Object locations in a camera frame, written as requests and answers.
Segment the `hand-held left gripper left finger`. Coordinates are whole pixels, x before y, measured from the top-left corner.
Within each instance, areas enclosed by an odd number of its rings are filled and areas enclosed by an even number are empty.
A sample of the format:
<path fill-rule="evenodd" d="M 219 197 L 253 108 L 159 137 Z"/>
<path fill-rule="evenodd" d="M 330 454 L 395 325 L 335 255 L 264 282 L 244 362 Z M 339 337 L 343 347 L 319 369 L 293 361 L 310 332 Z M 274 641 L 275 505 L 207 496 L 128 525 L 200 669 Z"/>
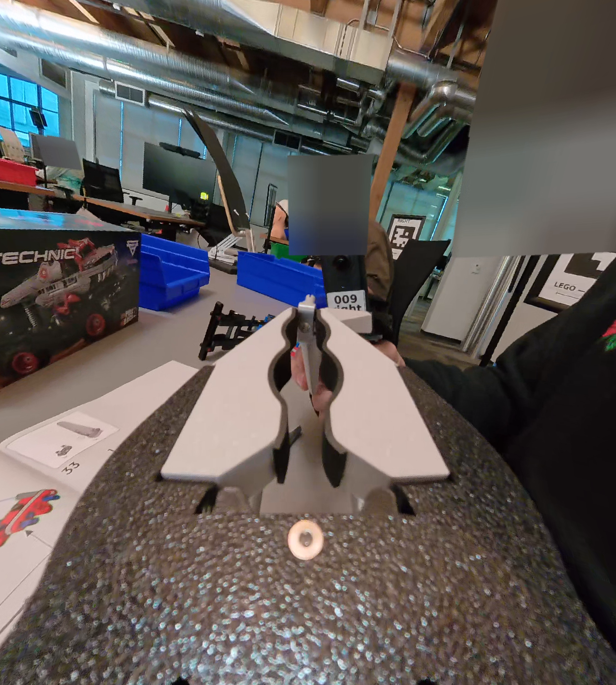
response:
<path fill-rule="evenodd" d="M 296 316 L 289 308 L 204 368 L 209 376 L 161 476 L 218 491 L 237 489 L 259 509 L 263 489 L 283 484 L 292 446 L 281 389 L 290 379 Z"/>

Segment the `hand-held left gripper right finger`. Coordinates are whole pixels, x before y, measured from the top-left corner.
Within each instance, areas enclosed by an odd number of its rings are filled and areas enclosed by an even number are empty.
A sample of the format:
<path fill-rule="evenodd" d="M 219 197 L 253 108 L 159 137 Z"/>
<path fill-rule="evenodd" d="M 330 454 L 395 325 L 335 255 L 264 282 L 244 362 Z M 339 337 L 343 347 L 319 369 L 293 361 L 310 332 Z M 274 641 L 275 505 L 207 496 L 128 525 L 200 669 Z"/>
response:
<path fill-rule="evenodd" d="M 450 469 L 396 364 L 324 308 L 315 315 L 324 407 L 316 511 L 357 511 L 392 486 L 439 482 Z"/>

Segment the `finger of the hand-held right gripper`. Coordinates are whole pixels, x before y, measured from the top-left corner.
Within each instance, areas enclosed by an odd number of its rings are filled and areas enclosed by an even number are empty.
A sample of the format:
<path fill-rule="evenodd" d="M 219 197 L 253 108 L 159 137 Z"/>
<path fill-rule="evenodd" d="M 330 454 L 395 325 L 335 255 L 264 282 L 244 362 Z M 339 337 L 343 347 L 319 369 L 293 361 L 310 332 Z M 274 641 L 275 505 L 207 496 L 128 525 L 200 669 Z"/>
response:
<path fill-rule="evenodd" d="M 367 310 L 334 310 L 334 317 L 360 335 L 372 334 L 372 314 Z"/>

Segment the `grey toy brick panel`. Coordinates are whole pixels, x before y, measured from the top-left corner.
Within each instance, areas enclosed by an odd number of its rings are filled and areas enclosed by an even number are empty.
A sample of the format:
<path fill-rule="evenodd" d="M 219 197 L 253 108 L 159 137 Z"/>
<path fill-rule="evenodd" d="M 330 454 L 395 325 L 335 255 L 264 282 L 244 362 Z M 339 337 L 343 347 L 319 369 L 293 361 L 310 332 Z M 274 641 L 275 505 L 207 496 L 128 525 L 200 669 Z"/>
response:
<path fill-rule="evenodd" d="M 298 324 L 296 345 L 292 352 L 299 349 L 303 356 L 304 371 L 306 372 L 309 397 L 313 400 L 313 391 L 318 387 L 319 370 L 322 360 L 322 353 L 318 347 L 315 330 L 315 296 L 306 295 L 305 299 L 298 304 Z M 277 481 L 283 484 L 286 479 L 289 452 L 291 446 L 301 435 L 301 428 L 298 427 L 294 432 L 286 431 L 286 435 L 278 450 L 273 450 L 273 464 L 277 476 Z"/>

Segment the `person's right forearm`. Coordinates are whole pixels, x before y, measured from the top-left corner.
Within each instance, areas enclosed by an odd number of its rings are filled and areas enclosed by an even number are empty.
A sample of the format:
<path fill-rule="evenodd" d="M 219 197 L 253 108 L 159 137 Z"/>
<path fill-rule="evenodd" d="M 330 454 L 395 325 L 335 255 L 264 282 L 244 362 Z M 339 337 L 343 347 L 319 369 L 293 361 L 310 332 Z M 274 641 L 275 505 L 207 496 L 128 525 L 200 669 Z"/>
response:
<path fill-rule="evenodd" d="M 516 461 L 527 445 L 552 437 L 552 417 L 544 411 L 541 392 L 561 354 L 557 338 L 568 317 L 562 312 L 521 336 L 493 366 L 462 370 L 411 358 L 405 364 L 500 454 Z"/>

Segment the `wooden office desk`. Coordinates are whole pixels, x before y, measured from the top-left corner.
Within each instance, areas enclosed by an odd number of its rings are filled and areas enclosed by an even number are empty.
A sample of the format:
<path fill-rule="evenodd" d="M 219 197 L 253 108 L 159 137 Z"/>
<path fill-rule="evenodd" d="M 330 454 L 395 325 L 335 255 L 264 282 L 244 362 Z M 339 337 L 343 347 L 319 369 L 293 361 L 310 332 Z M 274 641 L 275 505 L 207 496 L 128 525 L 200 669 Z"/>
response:
<path fill-rule="evenodd" d="M 173 223 L 176 225 L 195 227 L 197 229 L 200 227 L 205 227 L 207 225 L 205 221 L 199 221 L 189 217 L 179 216 L 177 214 L 172 214 L 170 212 L 153 210 L 151 208 L 144 208 L 138 205 L 116 203 L 104 199 L 85 197 L 83 195 L 74 193 L 71 194 L 71 199 L 74 201 L 79 201 L 84 204 L 88 204 L 89 207 L 92 209 L 103 208 L 105 210 L 112 210 L 115 212 L 120 212 L 122 214 L 127 214 L 132 217 L 139 217 L 151 223 Z"/>

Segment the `blue storage bin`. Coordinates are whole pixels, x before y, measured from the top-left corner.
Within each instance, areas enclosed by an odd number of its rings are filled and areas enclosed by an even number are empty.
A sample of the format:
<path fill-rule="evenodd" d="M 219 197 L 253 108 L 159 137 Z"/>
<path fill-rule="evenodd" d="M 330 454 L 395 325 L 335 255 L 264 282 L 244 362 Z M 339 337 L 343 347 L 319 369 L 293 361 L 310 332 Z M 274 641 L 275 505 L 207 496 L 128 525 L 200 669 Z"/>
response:
<path fill-rule="evenodd" d="M 198 296 L 209 284 L 209 253 L 186 244 L 142 234 L 139 306 L 162 311 Z"/>
<path fill-rule="evenodd" d="M 292 307 L 307 295 L 317 308 L 327 307 L 321 270 L 272 254 L 239 252 L 237 284 Z"/>

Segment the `black and white marker poster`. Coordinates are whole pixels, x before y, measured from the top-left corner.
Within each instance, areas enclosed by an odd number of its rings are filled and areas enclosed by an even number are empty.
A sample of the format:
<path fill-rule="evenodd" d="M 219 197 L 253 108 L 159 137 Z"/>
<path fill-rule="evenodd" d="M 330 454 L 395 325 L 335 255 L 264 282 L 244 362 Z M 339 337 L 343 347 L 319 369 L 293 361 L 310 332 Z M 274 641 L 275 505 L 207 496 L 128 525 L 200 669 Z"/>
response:
<path fill-rule="evenodd" d="M 397 260 L 407 243 L 419 240 L 426 215 L 393 214 L 387 230 L 392 256 Z"/>

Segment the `large black monitor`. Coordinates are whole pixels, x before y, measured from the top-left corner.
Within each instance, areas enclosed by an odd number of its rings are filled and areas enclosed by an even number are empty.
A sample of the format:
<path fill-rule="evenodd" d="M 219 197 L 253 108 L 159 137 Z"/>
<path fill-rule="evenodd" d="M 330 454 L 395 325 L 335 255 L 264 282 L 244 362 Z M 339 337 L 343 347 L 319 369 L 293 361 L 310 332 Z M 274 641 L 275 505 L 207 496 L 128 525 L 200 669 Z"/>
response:
<path fill-rule="evenodd" d="M 195 203 L 210 204 L 216 176 L 217 167 L 210 159 L 183 155 L 149 142 L 143 145 L 142 188 L 166 195 L 185 209 Z"/>

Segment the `toy truck set box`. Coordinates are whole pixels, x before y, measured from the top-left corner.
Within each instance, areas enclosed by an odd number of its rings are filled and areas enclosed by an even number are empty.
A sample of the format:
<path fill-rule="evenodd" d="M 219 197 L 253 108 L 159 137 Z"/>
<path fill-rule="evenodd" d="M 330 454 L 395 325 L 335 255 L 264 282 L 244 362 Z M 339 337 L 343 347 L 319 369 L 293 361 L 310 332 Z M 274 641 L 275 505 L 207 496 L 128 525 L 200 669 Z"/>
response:
<path fill-rule="evenodd" d="M 0 208 L 0 389 L 139 317 L 141 233 Z"/>

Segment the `white instruction booklet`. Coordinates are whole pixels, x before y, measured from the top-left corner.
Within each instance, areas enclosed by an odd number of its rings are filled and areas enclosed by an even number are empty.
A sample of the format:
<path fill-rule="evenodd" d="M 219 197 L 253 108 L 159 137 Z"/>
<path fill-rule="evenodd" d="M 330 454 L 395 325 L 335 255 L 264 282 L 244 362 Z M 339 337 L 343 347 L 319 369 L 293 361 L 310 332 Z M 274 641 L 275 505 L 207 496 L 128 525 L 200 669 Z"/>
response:
<path fill-rule="evenodd" d="M 0 684 L 84 682 L 75 655 L 130 633 L 132 548 L 203 494 L 160 471 L 212 370 L 169 362 L 0 445 Z"/>

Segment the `black toy brick frame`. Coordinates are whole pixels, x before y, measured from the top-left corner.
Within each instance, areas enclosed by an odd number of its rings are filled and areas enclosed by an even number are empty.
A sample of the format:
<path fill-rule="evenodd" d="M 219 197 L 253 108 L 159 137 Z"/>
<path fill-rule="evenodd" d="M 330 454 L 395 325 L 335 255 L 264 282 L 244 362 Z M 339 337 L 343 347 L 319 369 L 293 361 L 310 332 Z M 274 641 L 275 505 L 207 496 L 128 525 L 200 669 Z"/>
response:
<path fill-rule="evenodd" d="M 230 309 L 223 311 L 224 305 L 217 301 L 210 314 L 210 321 L 202 339 L 198 359 L 205 361 L 216 349 L 229 351 L 275 318 L 269 314 L 264 319 L 253 316 L 247 319 L 244 314 Z"/>

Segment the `wooden post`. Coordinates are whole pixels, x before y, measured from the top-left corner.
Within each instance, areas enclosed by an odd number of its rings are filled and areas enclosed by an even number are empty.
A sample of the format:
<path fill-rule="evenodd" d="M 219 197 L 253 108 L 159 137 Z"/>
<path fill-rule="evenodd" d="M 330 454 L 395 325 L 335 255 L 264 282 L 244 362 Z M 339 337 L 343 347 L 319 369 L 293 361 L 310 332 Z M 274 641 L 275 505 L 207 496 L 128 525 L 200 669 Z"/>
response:
<path fill-rule="evenodd" d="M 369 218 L 371 220 L 377 219 L 381 201 L 389 180 L 389 175 L 392 171 L 394 159 L 398 151 L 398 145 L 400 144 L 402 132 L 406 126 L 416 90 L 417 88 L 414 84 L 406 82 L 402 82 L 399 86 L 392 115 L 372 177 L 369 206 Z"/>

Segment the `black framed wall poster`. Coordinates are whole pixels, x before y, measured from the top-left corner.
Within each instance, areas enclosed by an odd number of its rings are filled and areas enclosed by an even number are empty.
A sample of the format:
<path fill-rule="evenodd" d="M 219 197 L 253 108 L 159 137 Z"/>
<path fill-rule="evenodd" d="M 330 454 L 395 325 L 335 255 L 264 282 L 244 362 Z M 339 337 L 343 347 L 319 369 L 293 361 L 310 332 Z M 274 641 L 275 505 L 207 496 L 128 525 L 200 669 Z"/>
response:
<path fill-rule="evenodd" d="M 615 258 L 613 252 L 549 255 L 525 303 L 560 313 L 578 302 Z"/>

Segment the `silver ventilation duct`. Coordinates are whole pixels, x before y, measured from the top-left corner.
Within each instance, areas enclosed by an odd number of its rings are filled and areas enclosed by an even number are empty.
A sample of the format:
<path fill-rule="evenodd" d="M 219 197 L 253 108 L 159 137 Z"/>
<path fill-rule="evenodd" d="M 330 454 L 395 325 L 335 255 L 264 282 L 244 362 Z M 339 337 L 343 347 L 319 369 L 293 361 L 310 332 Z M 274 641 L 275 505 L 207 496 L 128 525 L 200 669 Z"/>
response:
<path fill-rule="evenodd" d="M 337 79 L 335 94 L 261 79 L 19 2 L 0 1 L 0 50 L 148 90 L 177 101 L 290 127 L 294 119 L 361 125 L 387 92 Z"/>

